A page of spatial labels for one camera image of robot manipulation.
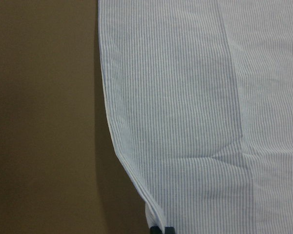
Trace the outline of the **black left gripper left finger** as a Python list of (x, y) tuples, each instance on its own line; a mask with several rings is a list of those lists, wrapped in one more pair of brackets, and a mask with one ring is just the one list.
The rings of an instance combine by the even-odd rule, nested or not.
[(158, 226), (150, 227), (149, 231), (150, 231), (150, 234), (162, 234), (162, 231)]

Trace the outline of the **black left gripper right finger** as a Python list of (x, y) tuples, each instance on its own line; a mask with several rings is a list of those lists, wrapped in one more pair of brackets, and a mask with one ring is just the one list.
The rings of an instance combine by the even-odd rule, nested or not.
[(175, 234), (175, 228), (174, 227), (165, 227), (164, 234)]

